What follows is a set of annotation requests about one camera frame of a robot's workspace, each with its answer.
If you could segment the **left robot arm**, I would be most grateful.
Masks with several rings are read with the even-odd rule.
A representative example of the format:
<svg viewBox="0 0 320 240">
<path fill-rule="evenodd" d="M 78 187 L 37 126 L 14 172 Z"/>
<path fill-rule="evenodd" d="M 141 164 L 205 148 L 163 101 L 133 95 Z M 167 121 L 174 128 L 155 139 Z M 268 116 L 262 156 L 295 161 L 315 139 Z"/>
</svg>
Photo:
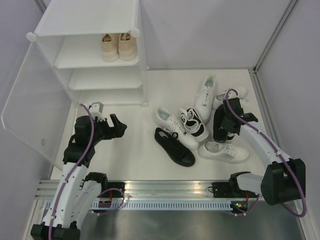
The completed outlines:
<svg viewBox="0 0 320 240">
<path fill-rule="evenodd" d="M 78 117 L 74 134 L 63 153 L 63 168 L 52 203 L 40 224 L 34 224 L 30 235 L 34 240 L 78 240 L 81 227 L 95 199 L 109 191 L 105 173 L 88 172 L 96 153 L 95 146 L 104 140 L 121 138 L 127 125 L 115 114 L 113 123 L 98 115 Z"/>
</svg>

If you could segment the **black canvas sneaker front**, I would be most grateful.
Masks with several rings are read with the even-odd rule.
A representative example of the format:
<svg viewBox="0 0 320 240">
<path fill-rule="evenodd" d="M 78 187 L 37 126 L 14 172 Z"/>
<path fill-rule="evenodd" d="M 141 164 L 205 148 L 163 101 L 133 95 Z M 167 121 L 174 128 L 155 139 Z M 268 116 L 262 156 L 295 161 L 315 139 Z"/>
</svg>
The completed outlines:
<svg viewBox="0 0 320 240">
<path fill-rule="evenodd" d="M 179 134 L 172 134 L 157 127 L 154 132 L 155 141 L 164 149 L 171 160 L 182 166 L 192 167 L 196 163 L 194 154 L 178 140 Z"/>
</svg>

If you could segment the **beige lace sneaker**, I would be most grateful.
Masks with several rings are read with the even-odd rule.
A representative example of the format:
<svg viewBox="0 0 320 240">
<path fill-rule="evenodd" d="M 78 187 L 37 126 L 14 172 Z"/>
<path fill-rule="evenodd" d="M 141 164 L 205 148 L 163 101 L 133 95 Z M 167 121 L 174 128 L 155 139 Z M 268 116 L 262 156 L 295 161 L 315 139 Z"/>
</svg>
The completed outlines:
<svg viewBox="0 0 320 240">
<path fill-rule="evenodd" d="M 119 35 L 118 54 L 119 58 L 123 61 L 131 61 L 137 56 L 137 40 L 129 32 Z"/>
<path fill-rule="evenodd" d="M 119 34 L 107 33 L 101 38 L 101 55 L 105 62 L 114 62 L 119 59 Z"/>
</svg>

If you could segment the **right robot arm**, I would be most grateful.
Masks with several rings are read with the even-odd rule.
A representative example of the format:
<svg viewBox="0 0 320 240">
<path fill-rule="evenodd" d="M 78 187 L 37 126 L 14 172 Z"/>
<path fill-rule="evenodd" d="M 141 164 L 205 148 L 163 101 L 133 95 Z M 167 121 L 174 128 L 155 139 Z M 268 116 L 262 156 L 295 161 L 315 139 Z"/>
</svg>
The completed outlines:
<svg viewBox="0 0 320 240">
<path fill-rule="evenodd" d="M 260 194 L 271 206 L 306 200 L 306 165 L 291 158 L 261 129 L 256 116 L 244 113 L 238 97 L 223 101 L 224 118 L 220 127 L 240 136 L 253 149 L 265 167 L 263 175 L 249 171 L 230 177 L 233 188 Z"/>
</svg>

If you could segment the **white plastic shoe cabinet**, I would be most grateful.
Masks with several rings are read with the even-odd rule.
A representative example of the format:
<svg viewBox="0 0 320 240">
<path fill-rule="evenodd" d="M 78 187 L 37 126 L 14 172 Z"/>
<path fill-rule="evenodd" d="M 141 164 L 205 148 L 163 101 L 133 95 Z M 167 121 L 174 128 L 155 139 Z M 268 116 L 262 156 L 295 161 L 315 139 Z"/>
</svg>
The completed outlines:
<svg viewBox="0 0 320 240">
<path fill-rule="evenodd" d="M 133 60 L 102 58 L 105 34 L 136 38 Z M 37 44 L 57 80 L 77 104 L 148 105 L 145 41 L 138 0 L 52 0 L 26 38 Z"/>
</svg>

